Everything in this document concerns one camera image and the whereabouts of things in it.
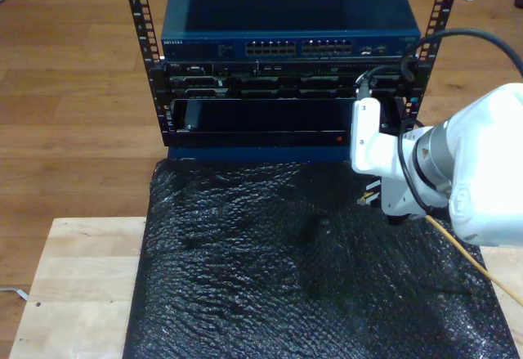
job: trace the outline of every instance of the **yellow cable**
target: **yellow cable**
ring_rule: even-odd
[[[459,244],[459,242],[457,240],[455,240],[452,235],[449,234],[449,232],[447,230],[445,230],[443,228],[443,226],[441,226],[441,224],[439,224],[436,220],[434,220],[434,218],[432,218],[432,216],[426,216],[425,219],[434,226],[435,229],[437,229],[439,232],[441,232],[445,238],[447,238],[448,240],[450,240],[450,243],[452,243],[456,249],[459,250],[459,252],[461,254],[463,254],[465,256],[466,259],[468,259],[470,261],[470,263],[472,265],[474,265],[476,267],[476,269],[478,271],[480,271],[481,273],[483,273],[483,275],[485,275],[490,281],[492,281],[493,283],[495,283],[499,288],[501,288],[503,291],[505,291],[512,299],[514,299],[516,302],[519,303],[520,306],[523,306],[523,299],[519,298],[517,296],[517,294],[512,291],[510,288],[508,288],[504,283],[502,283],[501,281],[499,281],[498,279],[496,279],[494,276],[492,276],[490,273],[488,273],[486,271],[486,269],[484,269],[464,248],[463,246],[461,246]]]

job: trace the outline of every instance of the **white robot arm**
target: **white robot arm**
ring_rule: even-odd
[[[398,158],[398,138],[380,133],[380,103],[354,105],[351,163],[382,178],[382,210],[425,216]],[[523,246],[523,83],[495,89],[435,127],[403,139],[406,167],[422,201],[449,205],[455,233],[486,246]]]

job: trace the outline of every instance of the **wooden floor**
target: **wooden floor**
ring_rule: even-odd
[[[432,0],[410,0],[425,29]],[[157,32],[166,0],[150,0]],[[523,54],[513,0],[457,0],[449,26],[489,30]],[[471,38],[442,45],[420,118],[449,117],[520,81]],[[0,286],[29,292],[51,221],[145,216],[165,157],[127,0],[6,0],[0,5]],[[0,358],[24,310],[0,294]]]

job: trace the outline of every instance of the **bubble wrap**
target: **bubble wrap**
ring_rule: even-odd
[[[424,221],[357,205],[370,180],[161,162],[124,357],[517,358],[491,284]]]

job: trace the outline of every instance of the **network switch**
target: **network switch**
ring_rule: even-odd
[[[168,0],[166,61],[400,56],[420,37],[408,0]]]

